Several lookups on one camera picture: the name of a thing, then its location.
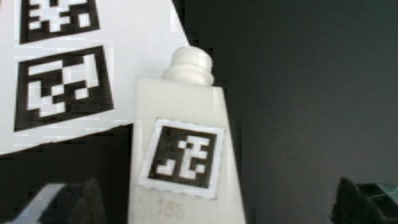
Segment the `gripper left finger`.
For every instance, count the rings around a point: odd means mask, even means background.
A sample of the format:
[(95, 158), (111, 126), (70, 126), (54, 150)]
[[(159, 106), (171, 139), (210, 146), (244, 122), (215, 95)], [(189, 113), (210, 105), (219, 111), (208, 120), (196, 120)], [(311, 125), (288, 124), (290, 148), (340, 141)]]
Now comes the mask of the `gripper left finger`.
[(15, 224), (109, 224), (100, 183), (50, 183), (41, 188)]

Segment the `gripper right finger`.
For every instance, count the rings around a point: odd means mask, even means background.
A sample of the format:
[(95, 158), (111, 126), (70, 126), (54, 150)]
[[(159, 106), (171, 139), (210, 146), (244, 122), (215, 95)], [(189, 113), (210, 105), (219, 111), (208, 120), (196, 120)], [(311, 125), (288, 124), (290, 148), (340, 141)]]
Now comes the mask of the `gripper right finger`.
[(398, 184), (340, 180), (333, 224), (398, 224)]

